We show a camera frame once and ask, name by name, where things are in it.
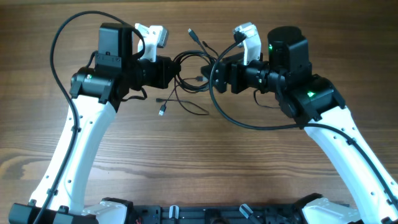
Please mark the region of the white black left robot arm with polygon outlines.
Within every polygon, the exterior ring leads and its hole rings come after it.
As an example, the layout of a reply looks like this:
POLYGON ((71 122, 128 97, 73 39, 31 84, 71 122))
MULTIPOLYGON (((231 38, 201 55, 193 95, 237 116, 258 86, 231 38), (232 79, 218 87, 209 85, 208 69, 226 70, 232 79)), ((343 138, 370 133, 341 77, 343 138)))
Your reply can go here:
POLYGON ((132 223, 132 202, 104 198, 86 207, 85 190, 99 144, 116 117, 119 105, 145 86, 166 89, 180 66, 157 55, 165 47, 163 26, 104 23, 98 49, 72 76, 71 106, 52 160, 27 204, 16 203, 10 223, 132 223))

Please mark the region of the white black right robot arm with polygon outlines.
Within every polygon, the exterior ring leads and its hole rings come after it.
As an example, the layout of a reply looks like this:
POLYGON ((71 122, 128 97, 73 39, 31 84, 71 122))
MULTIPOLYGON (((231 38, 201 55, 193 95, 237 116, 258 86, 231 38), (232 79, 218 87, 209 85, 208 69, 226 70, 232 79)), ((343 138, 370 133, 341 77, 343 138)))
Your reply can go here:
POLYGON ((356 208, 311 194, 294 203, 297 223, 396 223, 397 182, 380 163, 354 123, 345 100, 331 81, 312 72, 308 41, 295 26, 282 26, 267 35, 268 60, 263 60, 255 25, 235 28, 234 46, 201 73, 210 93, 247 88, 273 92, 280 110, 294 120, 323 150, 351 193, 356 208))

